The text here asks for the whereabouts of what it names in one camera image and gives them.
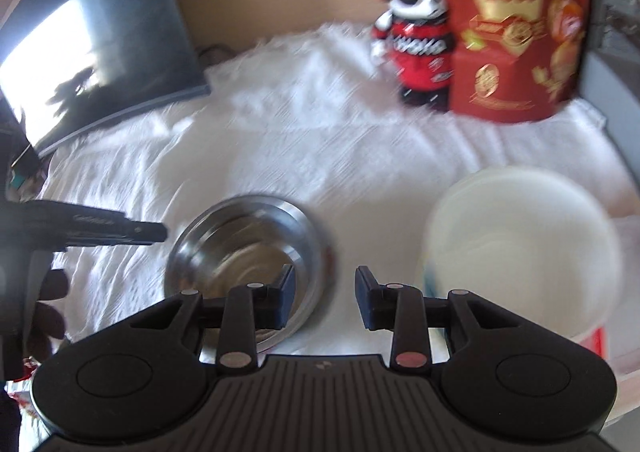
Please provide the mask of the left hand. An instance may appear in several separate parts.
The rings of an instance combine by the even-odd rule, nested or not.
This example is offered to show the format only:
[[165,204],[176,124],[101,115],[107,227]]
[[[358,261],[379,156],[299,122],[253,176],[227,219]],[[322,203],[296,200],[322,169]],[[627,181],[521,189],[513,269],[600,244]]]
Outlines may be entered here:
[[65,298],[70,292],[70,280],[62,269],[49,270],[35,305],[32,328],[27,338],[27,357],[42,363],[53,354],[53,340],[65,338],[66,324],[64,316],[49,301]]

